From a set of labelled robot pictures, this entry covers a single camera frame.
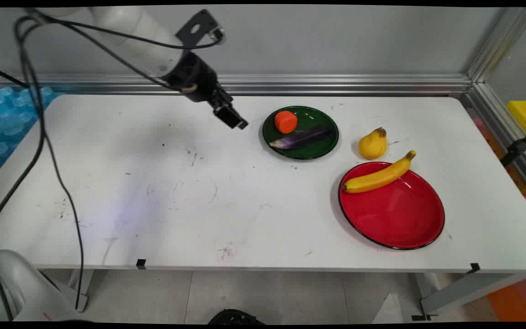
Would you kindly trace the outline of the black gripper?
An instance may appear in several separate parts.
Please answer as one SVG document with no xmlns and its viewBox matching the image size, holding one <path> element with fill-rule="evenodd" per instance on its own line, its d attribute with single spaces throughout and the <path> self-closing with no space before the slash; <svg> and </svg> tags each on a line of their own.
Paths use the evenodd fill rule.
<svg viewBox="0 0 526 329">
<path fill-rule="evenodd" d="M 193 102 L 207 102 L 214 108 L 214 115 L 231 129 L 243 130 L 248 126 L 233 108 L 232 97 L 220 85 L 217 73 L 194 52 L 182 53 L 179 63 L 166 75 L 166 82 L 173 88 L 184 89 L 182 95 Z"/>
</svg>

